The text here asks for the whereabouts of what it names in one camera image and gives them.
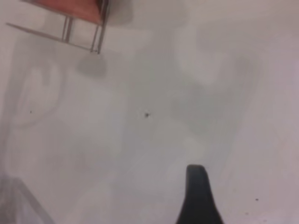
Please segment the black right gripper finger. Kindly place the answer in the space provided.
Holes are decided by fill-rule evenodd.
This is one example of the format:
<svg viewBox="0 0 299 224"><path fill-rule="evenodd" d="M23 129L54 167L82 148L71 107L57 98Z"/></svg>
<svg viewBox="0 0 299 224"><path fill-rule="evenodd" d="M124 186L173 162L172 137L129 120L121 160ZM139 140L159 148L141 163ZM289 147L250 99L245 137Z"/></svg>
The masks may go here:
<svg viewBox="0 0 299 224"><path fill-rule="evenodd" d="M185 198L178 224L222 224L212 194L208 173L202 165L186 168Z"/></svg>

